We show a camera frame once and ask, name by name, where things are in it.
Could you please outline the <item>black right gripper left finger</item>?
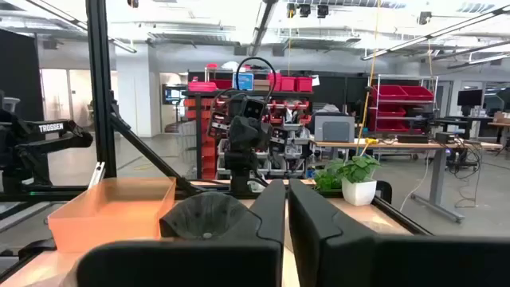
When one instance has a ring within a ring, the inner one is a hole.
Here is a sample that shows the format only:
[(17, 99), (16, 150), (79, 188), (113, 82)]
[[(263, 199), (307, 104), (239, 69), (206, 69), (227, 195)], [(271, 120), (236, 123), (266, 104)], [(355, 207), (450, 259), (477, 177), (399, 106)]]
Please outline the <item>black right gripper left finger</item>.
[(204, 192), (160, 220), (161, 240), (113, 242), (86, 253), (79, 286), (279, 286), (286, 190), (273, 180), (245, 206)]

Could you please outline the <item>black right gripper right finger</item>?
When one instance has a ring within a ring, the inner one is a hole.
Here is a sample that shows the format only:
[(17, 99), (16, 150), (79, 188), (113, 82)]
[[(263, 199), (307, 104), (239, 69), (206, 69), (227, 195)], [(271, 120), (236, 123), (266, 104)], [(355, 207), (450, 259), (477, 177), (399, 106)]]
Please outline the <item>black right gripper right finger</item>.
[(380, 234), (297, 179), (288, 223), (302, 286), (509, 284), (505, 238)]

